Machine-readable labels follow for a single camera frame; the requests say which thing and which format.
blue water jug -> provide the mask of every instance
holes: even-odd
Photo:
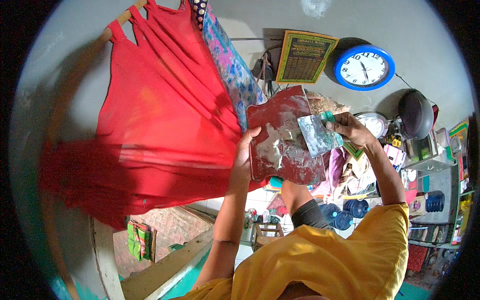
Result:
[[[336,206],[333,203],[330,204],[322,204],[318,206],[320,208],[320,211],[325,217],[325,220],[327,220],[327,223],[332,223],[337,214],[340,212],[340,208]]]
[[[445,194],[441,191],[426,193],[425,210],[429,213],[441,212],[445,205]]]
[[[338,230],[347,230],[353,225],[353,215],[349,211],[342,210],[329,225]]]
[[[364,199],[362,201],[358,201],[356,199],[348,200],[347,203],[345,203],[344,210],[348,210],[349,212],[352,213],[354,218],[363,218],[367,212],[370,211],[370,208],[368,207],[368,202]]]

hand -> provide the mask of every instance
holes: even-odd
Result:
[[[348,137],[359,149],[364,149],[377,140],[351,113],[344,112],[334,117],[336,122],[327,122],[326,127]]]
[[[235,159],[233,160],[232,174],[238,173],[238,175],[246,176],[250,179],[250,153],[249,145],[252,138],[260,134],[261,127],[254,129],[248,129],[240,141],[237,143],[237,151]]]
[[[365,79],[368,82],[368,75],[367,75],[367,69],[365,68],[365,65],[360,61],[361,67],[363,68],[363,74],[365,75]]]

floral fabric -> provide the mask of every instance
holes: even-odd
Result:
[[[265,103],[267,98],[216,19],[210,4],[206,6],[202,35],[212,54],[220,79],[230,95],[241,130],[245,132],[248,127],[246,107],[250,104]]]

scraper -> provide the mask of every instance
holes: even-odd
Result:
[[[301,133],[312,157],[328,152],[343,145],[342,136],[325,127],[326,122],[335,122],[331,111],[319,115],[297,118]]]

wooden stool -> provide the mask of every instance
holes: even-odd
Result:
[[[252,250],[255,252],[260,247],[263,247],[281,237],[283,237],[283,231],[280,224],[254,223],[252,230]]]

